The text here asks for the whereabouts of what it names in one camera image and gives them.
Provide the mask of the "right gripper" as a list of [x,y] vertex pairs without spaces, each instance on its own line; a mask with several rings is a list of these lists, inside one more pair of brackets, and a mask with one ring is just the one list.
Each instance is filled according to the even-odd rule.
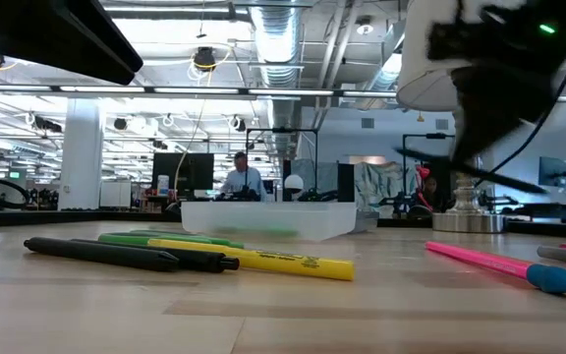
[[466,161],[553,103],[566,7],[480,7],[475,21],[434,23],[427,39],[429,59],[468,63],[451,72],[462,111],[453,160]]

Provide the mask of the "pink pencil with blue cap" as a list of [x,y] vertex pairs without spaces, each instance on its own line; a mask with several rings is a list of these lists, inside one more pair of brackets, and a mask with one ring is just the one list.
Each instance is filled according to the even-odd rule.
[[550,294],[566,294],[566,269],[552,265],[519,261],[491,253],[428,241],[428,251],[462,263],[505,273],[529,282],[538,290]]

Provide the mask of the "clear box with grey lid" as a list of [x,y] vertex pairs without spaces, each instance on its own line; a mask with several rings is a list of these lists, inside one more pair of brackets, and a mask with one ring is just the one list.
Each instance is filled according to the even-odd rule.
[[372,230],[379,213],[339,202],[184,202],[181,218],[192,233],[322,241]]

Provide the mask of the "yellow highlighter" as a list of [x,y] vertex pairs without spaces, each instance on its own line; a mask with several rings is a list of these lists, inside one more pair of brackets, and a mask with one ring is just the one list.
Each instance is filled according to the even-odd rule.
[[355,268],[352,261],[332,260],[264,250],[245,250],[215,244],[158,238],[149,239],[147,245],[170,249],[223,253],[226,256],[237,258],[240,261],[240,267],[258,270],[346,281],[353,281],[355,276]]

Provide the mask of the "black pen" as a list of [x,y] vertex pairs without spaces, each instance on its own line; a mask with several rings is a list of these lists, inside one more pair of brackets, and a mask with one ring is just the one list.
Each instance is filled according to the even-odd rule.
[[136,248],[149,251],[162,251],[177,258],[179,260],[180,269],[186,270],[221,273],[225,270],[238,270],[240,268],[240,260],[238,258],[228,257],[225,254],[219,252],[163,248],[138,244],[102,242],[82,239],[75,239],[75,242]]
[[48,256],[113,266],[165,272],[180,268],[179,259],[164,251],[41,237],[25,240],[24,246],[33,252]]

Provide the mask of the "green handled scissors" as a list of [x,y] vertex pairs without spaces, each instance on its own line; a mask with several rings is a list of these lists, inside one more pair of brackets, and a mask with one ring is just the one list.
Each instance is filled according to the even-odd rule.
[[245,248],[244,244],[241,242],[234,242],[222,238],[202,236],[196,234],[182,234],[175,232],[154,231],[154,230],[133,230],[128,232],[102,233],[98,236],[97,240],[106,241],[106,242],[145,244],[146,239],[150,239],[150,238],[214,244],[214,245],[221,245],[221,246],[232,247],[237,249]]

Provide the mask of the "black speaker box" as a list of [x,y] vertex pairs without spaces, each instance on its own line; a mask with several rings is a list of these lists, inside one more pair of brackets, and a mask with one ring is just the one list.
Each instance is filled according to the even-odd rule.
[[355,193],[355,166],[353,164],[338,164],[338,202],[353,203]]

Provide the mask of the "white shade table lamp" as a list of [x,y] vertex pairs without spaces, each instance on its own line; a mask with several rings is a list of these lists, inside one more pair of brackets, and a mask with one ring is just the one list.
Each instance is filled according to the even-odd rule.
[[[429,59],[427,36],[434,23],[452,23],[456,19],[473,21],[478,6],[495,1],[466,0],[464,12],[459,10],[459,0],[411,0],[408,5],[397,101],[421,112],[450,112],[454,115],[456,133],[451,148],[447,152],[423,152],[418,157],[435,174],[450,172],[449,158],[464,133],[464,112],[452,75],[456,70],[466,68],[468,63],[463,59]],[[475,178],[457,170],[453,173],[456,176],[455,203],[431,215],[432,228],[453,233],[503,233],[506,219],[479,205]]]

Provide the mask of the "person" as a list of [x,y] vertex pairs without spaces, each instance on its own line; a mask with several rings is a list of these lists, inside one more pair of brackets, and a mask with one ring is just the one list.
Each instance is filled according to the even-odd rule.
[[260,172],[248,165],[248,158],[243,151],[238,151],[234,155],[235,169],[227,174],[220,191],[222,194],[230,195],[244,190],[253,191],[256,199],[263,202],[266,191],[261,179]]
[[423,196],[430,209],[441,211],[442,198],[437,190],[437,181],[431,175],[424,179]]

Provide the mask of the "painted cloth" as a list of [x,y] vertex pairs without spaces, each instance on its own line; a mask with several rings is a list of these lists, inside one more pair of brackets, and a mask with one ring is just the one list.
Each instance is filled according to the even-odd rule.
[[355,164],[354,182],[358,207],[378,204],[402,191],[402,165],[397,162]]

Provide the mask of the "white round object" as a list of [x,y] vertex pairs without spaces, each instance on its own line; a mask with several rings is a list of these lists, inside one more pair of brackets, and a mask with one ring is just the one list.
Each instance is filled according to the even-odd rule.
[[297,199],[303,192],[305,187],[304,180],[297,174],[287,176],[283,184],[283,197],[285,202],[291,202]]

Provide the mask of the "black computer monitor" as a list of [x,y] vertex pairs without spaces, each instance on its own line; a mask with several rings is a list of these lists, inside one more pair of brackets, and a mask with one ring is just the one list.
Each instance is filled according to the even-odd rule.
[[157,191],[157,176],[170,177],[170,190],[179,198],[192,198],[194,191],[213,189],[212,153],[156,153],[152,163],[151,188]]

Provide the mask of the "white pillar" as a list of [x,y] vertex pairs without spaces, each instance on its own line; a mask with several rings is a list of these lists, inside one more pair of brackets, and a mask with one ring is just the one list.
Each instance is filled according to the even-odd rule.
[[58,208],[97,209],[105,115],[97,99],[67,103]]

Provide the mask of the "black stand frame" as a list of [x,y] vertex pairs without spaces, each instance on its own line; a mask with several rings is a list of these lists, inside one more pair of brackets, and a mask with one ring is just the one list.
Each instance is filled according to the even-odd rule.
[[[429,154],[447,156],[452,148],[454,135],[445,133],[426,133],[426,134],[404,134],[402,136],[401,149],[411,149],[408,146],[408,140],[425,140],[425,146],[430,148]],[[448,203],[452,200],[454,177],[452,172],[439,162],[423,161],[419,157],[416,160],[420,165],[429,170],[429,174],[422,178],[422,188],[425,186],[425,180],[428,177],[433,177],[436,182],[436,189],[434,196],[439,201],[444,202],[444,208],[447,208]]]
[[280,172],[280,182],[282,191],[282,201],[291,202],[292,194],[298,193],[298,190],[289,189],[286,181],[292,175],[292,161],[295,160],[302,150],[302,140],[306,140],[309,147],[313,148],[310,159],[313,166],[313,186],[317,190],[318,185],[318,129],[316,128],[292,128],[292,127],[274,127],[274,128],[248,128],[245,137],[245,155],[250,156],[250,151],[254,149],[256,144],[273,145],[273,156],[277,160],[277,166]]

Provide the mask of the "black aluminium table frame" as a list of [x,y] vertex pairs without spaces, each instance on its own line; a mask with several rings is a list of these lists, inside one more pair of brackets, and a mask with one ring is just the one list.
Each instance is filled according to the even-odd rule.
[[[168,222],[181,230],[187,228],[181,224],[179,214],[172,213],[139,213],[105,210],[66,210],[66,211],[0,211],[0,226],[40,225],[49,223],[71,223],[88,221],[132,221],[132,222]],[[352,227],[342,226],[330,221],[311,221],[307,226],[301,224],[274,225],[272,227],[245,225],[242,219],[223,222],[218,226],[209,222],[201,230],[202,234],[233,234],[233,233],[273,233],[283,236],[310,236],[314,231],[318,237],[328,238],[345,233],[371,231],[375,228],[411,228],[429,229],[432,222],[429,219],[360,219],[353,222]],[[505,223],[509,233],[550,236],[566,239],[566,224],[536,223],[510,220]]]

